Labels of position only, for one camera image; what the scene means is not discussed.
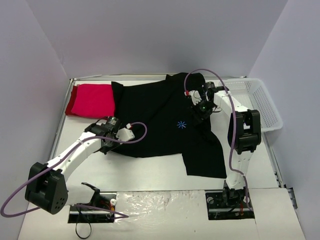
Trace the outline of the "black t shirt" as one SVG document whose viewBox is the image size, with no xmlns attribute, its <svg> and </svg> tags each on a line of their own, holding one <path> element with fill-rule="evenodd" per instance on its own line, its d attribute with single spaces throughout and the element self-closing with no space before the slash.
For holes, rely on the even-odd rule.
<svg viewBox="0 0 320 240">
<path fill-rule="evenodd" d="M 145 124 L 132 128 L 135 137 L 143 140 L 123 144 L 114 152 L 134 158 L 181 154 L 187 175 L 225 179 L 223 147 L 211 131 L 211 122 L 207 119 L 195 124 L 191 103 L 184 94 L 185 89 L 197 90 L 204 83 L 201 73 L 188 76 L 185 72 L 132 86 L 113 81 L 114 116 L 123 127 Z"/>
</svg>

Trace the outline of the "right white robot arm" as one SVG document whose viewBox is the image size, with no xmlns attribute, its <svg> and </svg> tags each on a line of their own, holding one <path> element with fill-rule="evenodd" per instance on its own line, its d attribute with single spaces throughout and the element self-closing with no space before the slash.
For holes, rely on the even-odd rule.
<svg viewBox="0 0 320 240">
<path fill-rule="evenodd" d="M 251 157 L 262 141 L 261 116 L 234 98 L 225 84 L 216 86 L 207 82 L 196 90 L 185 91 L 191 102 L 191 112 L 198 124 L 207 120 L 218 108 L 229 120 L 227 141 L 230 146 L 228 168 L 222 202 L 229 207 L 239 200 L 248 200 L 247 172 Z"/>
</svg>

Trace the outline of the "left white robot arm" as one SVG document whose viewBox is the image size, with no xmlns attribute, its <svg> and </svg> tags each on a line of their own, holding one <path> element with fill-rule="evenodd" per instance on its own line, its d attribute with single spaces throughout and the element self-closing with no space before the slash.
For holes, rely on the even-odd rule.
<svg viewBox="0 0 320 240">
<path fill-rule="evenodd" d="M 119 146 L 117 132 L 121 122 L 109 116 L 105 123 L 92 123 L 70 147 L 46 163 L 36 162 L 29 171 L 25 199 L 55 215 L 66 205 L 85 205 L 89 209 L 100 207 L 101 191 L 86 182 L 68 187 L 67 180 L 77 167 L 95 152 L 107 153 Z"/>
</svg>

